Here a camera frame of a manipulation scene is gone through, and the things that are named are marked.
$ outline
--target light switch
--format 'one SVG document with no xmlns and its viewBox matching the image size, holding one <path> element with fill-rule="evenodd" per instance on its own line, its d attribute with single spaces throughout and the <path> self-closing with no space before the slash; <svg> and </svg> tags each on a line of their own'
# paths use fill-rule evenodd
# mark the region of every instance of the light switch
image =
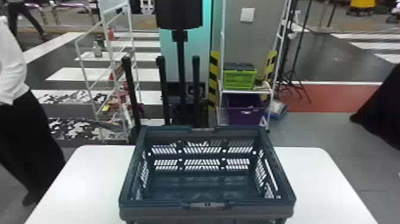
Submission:
<svg viewBox="0 0 400 224">
<path fill-rule="evenodd" d="M 255 8 L 242 8 L 240 20 L 242 22 L 253 22 L 254 21 Z"/>
</svg>

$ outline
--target shopping basket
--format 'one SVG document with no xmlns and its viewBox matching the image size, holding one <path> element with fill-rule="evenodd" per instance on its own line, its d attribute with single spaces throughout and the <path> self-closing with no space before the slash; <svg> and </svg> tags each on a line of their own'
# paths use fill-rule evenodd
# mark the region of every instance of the shopping basket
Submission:
<svg viewBox="0 0 400 224">
<path fill-rule="evenodd" d="M 127 223 L 284 223 L 295 195 L 259 126 L 143 127 L 123 189 Z"/>
</svg>

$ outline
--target white shirt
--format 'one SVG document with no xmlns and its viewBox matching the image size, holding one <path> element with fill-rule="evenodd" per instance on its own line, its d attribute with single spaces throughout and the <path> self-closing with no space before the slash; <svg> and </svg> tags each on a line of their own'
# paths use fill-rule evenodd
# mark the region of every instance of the white shirt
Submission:
<svg viewBox="0 0 400 224">
<path fill-rule="evenodd" d="M 26 63 L 14 35 L 4 23 L 0 23 L 0 104 L 13 104 L 25 94 Z"/>
</svg>

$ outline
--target white table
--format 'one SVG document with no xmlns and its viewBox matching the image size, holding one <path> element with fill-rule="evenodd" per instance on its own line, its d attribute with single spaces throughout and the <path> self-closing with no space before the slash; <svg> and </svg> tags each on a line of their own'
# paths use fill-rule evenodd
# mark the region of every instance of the white table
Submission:
<svg viewBox="0 0 400 224">
<path fill-rule="evenodd" d="M 133 150 L 77 149 L 26 224 L 125 224 L 118 215 L 118 196 Z M 276 147 L 276 153 L 297 197 L 287 224 L 377 224 L 324 150 Z"/>
</svg>

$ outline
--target purple storage bin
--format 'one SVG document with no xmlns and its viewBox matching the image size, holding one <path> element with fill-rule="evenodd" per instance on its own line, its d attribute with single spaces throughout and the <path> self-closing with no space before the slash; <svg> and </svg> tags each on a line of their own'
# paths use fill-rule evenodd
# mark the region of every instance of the purple storage bin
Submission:
<svg viewBox="0 0 400 224">
<path fill-rule="evenodd" d="M 258 94 L 229 94 L 229 125 L 259 125 L 265 107 Z"/>
</svg>

